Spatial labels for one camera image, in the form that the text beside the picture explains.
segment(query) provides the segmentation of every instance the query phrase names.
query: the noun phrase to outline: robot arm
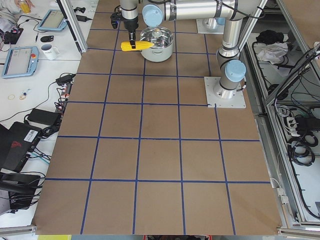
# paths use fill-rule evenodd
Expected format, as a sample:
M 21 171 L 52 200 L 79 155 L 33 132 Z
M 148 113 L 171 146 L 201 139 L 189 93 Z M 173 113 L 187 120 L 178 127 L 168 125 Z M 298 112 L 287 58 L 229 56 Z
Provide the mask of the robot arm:
M 111 24 L 114 29 L 118 27 L 118 22 L 124 23 L 125 29 L 129 33 L 129 41 L 133 49 L 136 48 L 136 29 L 138 25 L 138 4 L 142 0 L 120 0 L 120 5 L 115 8 L 111 15 Z
M 231 99 L 237 92 L 236 88 L 246 73 L 245 65 L 238 60 L 240 56 L 238 41 L 242 20 L 248 14 L 255 12 L 257 8 L 263 8 L 266 1 L 144 0 L 145 6 L 143 7 L 142 15 L 144 22 L 149 27 L 157 27 L 163 20 L 225 18 L 222 46 L 216 55 L 222 77 L 213 90 L 220 98 Z M 113 20 L 111 23 L 116 21 L 124 22 L 124 27 L 129 31 L 132 49 L 136 48 L 137 6 L 139 3 L 140 0 L 120 0 L 121 12 L 115 12 L 113 15 L 116 17 L 111 17 L 111 20 Z
M 118 27 L 118 21 L 124 22 L 133 49 L 138 28 L 137 6 L 141 2 L 142 0 L 120 0 L 121 11 L 111 16 L 114 28 Z M 222 48 L 219 49 L 219 53 L 229 58 L 239 54 L 237 44 L 242 19 L 245 17 L 239 12 L 254 12 L 260 0 L 167 0 L 158 1 L 160 4 L 154 2 L 156 1 L 144 0 L 143 20 L 149 27 L 156 27 L 162 21 L 226 18 Z

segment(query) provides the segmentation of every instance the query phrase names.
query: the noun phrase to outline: metal mounting plate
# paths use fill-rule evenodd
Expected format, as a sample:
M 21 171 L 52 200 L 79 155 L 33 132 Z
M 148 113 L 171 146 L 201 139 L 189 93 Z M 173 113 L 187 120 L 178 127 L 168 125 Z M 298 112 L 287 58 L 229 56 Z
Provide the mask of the metal mounting plate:
M 242 91 L 237 91 L 231 99 L 222 99 L 214 94 L 214 86 L 219 81 L 220 77 L 204 77 L 206 102 L 208 104 L 208 108 L 214 108 L 216 106 L 217 108 L 222 109 L 245 109 L 246 102 Z
M 215 29 L 208 29 L 203 24 L 203 19 L 196 20 L 196 26 L 198 29 L 198 34 L 224 34 L 224 25 L 217 25 Z

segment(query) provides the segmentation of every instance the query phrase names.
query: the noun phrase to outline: white cloth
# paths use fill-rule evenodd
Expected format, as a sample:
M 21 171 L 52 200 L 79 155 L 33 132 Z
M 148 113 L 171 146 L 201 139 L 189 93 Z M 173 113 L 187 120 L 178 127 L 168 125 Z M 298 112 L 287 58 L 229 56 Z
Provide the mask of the white cloth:
M 271 64 L 282 63 L 283 56 L 288 52 L 288 45 L 286 43 L 274 43 L 265 46 L 261 52 L 258 53 L 259 61 L 270 62 Z

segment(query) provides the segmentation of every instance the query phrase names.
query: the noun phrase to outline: tablet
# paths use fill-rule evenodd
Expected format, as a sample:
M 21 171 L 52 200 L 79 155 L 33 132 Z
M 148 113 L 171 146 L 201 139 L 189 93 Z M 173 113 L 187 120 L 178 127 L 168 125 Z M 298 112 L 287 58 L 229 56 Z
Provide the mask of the tablet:
M 4 79 L 31 76 L 39 58 L 36 46 L 13 47 L 8 50 L 1 77 Z
M 38 30 L 61 31 L 66 25 L 63 13 L 57 9 L 50 9 L 39 23 Z

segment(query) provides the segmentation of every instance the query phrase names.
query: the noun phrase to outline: laptop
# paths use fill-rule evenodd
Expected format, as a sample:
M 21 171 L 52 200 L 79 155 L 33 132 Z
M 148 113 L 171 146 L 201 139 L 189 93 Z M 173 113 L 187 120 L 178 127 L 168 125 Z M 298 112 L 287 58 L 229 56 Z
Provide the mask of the laptop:
M 1 142 L 8 148 L 8 150 L 4 149 L 7 151 L 7 155 L 2 168 L 20 172 L 30 157 L 28 153 L 33 152 L 39 143 L 41 131 L 42 129 L 39 127 L 18 121 L 14 122 L 9 133 L 6 133 L 9 136 L 8 139 L 1 138 Z
M 6 162 L 14 135 L 5 126 L 0 124 L 0 169 Z

